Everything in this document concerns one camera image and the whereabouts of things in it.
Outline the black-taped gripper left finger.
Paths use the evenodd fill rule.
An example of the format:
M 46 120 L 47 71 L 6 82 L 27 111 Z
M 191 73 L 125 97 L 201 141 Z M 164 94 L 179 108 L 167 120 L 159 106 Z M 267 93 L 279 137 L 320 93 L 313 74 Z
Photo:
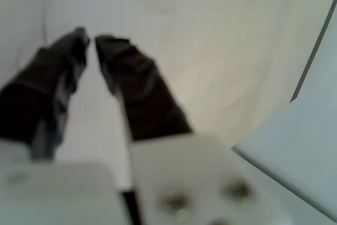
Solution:
M 89 42 L 75 28 L 1 88 L 1 224 L 131 224 L 108 167 L 54 162 Z

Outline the black-taped gripper right finger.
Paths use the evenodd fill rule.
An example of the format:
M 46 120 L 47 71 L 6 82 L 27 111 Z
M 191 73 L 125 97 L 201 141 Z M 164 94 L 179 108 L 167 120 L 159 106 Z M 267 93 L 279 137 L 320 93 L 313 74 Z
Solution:
M 192 130 L 152 58 L 111 35 L 95 46 L 128 126 L 142 224 L 287 224 L 284 208 L 221 138 Z

